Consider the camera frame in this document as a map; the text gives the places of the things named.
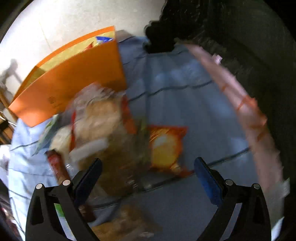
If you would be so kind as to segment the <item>dark red chocolate wafer bar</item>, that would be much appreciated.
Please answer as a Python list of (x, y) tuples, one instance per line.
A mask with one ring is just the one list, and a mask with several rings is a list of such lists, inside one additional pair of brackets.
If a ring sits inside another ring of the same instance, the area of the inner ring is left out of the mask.
[(70, 180), (70, 176), (67, 172), (62, 155), (56, 150), (46, 151), (45, 155), (47, 157), (49, 164), (52, 167), (58, 185), (62, 184), (65, 180)]

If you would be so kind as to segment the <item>dark carved wooden sofa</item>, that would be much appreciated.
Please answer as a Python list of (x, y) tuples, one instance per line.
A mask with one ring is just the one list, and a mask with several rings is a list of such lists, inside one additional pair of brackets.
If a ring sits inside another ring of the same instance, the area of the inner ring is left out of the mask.
[(222, 56), (267, 116), (295, 184), (295, 1), (166, 1), (144, 32), (151, 53), (185, 41)]

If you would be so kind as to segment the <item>red orange snack packet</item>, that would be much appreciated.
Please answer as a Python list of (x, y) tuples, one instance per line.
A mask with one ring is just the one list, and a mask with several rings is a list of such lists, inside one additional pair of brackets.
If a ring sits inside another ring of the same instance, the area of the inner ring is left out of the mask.
[(187, 133), (185, 126), (149, 125), (150, 168), (171, 173), (180, 178), (190, 176), (193, 171), (179, 164), (183, 153), (183, 138)]

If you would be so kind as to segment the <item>green white snack packet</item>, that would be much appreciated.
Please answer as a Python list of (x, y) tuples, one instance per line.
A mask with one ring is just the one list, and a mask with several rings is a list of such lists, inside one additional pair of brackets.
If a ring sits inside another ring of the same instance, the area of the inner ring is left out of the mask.
[(33, 155), (36, 155), (41, 149), (45, 148), (45, 146), (49, 144), (49, 142), (61, 126), (62, 114), (55, 114), (48, 122), (43, 133), (41, 134)]

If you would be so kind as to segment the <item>clear bag of pastries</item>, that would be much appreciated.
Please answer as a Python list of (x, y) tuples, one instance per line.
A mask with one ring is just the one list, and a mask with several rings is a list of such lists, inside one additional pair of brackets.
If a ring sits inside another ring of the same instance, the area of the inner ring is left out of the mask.
[(49, 149), (69, 162), (121, 147), (137, 132), (125, 92), (95, 83), (82, 89), (69, 108), (53, 119), (58, 130)]

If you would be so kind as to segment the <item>orange cardboard box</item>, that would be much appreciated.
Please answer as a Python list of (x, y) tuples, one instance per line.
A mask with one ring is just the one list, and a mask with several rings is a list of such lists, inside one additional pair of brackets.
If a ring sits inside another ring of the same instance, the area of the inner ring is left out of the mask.
[[(113, 40), (95, 46), (96, 36)], [(63, 112), (76, 94), (92, 83), (126, 90), (114, 26), (79, 37), (40, 61), (22, 82), (9, 111), (27, 126), (36, 126)]]

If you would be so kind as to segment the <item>blue cookie snack bag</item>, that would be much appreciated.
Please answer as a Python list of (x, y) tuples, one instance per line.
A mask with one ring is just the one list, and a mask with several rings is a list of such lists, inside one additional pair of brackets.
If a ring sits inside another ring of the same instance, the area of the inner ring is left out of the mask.
[(100, 44), (103, 44), (103, 43), (107, 43), (107, 42), (110, 42), (113, 40), (113, 38), (111, 37), (106, 37), (106, 36), (96, 36), (95, 37), (95, 46), (96, 45), (100, 45)]

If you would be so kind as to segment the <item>pink cushion border cloth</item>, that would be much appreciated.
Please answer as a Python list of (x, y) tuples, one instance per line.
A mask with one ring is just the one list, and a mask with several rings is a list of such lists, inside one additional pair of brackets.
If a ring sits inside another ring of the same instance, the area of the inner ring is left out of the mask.
[(283, 217), (285, 185), (280, 152), (267, 127), (267, 117), (259, 109), (257, 101), (248, 95), (236, 77), (214, 56), (198, 45), (187, 44), (186, 47), (201, 62), (237, 114), (253, 154), (271, 225), (275, 226)]

